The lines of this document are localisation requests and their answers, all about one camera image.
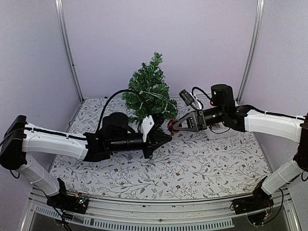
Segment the white plastic basket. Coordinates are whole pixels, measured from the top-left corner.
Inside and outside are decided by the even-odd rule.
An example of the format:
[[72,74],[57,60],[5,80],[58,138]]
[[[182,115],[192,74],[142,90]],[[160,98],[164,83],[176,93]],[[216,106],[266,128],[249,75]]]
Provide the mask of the white plastic basket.
[[206,129],[204,132],[209,140],[233,137],[239,132],[226,127],[222,123],[223,113],[219,109],[215,109],[210,104],[210,100],[203,93],[191,93],[191,95],[198,101],[196,108],[202,108],[205,113]]

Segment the red ball ornament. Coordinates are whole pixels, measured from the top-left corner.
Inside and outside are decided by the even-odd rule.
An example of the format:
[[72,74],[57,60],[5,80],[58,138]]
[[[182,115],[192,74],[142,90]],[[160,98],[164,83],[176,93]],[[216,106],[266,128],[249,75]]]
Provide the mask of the red ball ornament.
[[173,129],[173,125],[174,125],[175,123],[177,123],[177,122],[178,122],[178,120],[173,119],[173,120],[170,120],[169,123],[168,123],[168,125],[167,125],[167,128],[168,128],[168,130],[169,130],[171,136],[173,136],[173,135],[179,133],[178,130]]

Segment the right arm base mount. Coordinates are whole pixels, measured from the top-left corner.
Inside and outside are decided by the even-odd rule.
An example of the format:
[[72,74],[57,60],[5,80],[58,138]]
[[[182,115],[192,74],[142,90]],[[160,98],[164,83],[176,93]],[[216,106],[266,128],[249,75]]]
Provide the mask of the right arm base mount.
[[274,202],[271,196],[265,198],[253,195],[240,199],[234,199],[229,209],[236,215],[246,214],[248,221],[254,226],[261,226],[266,223],[272,213]]

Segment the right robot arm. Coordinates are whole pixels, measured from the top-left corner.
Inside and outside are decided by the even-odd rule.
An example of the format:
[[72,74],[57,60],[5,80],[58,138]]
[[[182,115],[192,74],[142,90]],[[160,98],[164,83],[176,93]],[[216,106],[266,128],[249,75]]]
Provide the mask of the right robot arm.
[[282,137],[298,144],[294,157],[265,177],[249,198],[249,206],[259,210],[268,198],[282,186],[308,170],[308,117],[290,116],[259,110],[252,105],[237,106],[232,87],[216,84],[211,87],[209,109],[195,108],[179,120],[168,124],[171,133],[180,131],[199,132],[214,124],[239,132],[258,132]]

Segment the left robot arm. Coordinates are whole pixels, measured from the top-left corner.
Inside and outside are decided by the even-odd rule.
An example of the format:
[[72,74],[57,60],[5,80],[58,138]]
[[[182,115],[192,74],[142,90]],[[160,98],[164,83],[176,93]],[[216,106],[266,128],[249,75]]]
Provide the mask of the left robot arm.
[[37,185],[61,209],[71,204],[85,203],[80,194],[67,195],[65,183],[51,176],[31,156],[31,152],[65,155],[85,162],[107,160],[113,153],[142,150],[145,159],[170,142],[172,137],[160,130],[160,114],[146,115],[139,129],[129,125],[128,116],[121,112],[101,115],[94,133],[72,134],[45,129],[28,123],[19,115],[12,122],[0,143],[0,164],[10,171],[24,175]]

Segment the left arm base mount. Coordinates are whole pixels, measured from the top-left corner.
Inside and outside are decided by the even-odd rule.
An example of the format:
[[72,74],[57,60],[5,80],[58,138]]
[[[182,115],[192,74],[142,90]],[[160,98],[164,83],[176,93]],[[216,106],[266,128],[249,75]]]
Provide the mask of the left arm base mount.
[[55,196],[47,196],[47,205],[78,214],[86,214],[89,204],[89,198],[81,193],[75,195],[57,194]]

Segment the small green christmas tree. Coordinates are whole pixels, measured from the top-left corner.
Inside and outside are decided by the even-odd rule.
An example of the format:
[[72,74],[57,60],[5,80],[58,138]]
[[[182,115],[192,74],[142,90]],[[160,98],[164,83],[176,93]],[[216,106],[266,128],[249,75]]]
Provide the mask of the small green christmas tree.
[[123,93],[122,99],[132,112],[130,122],[139,124],[147,116],[162,114],[164,119],[175,119],[178,114],[177,102],[170,98],[170,86],[165,82],[161,69],[163,55],[154,52],[148,63],[133,72],[128,83],[128,92]]

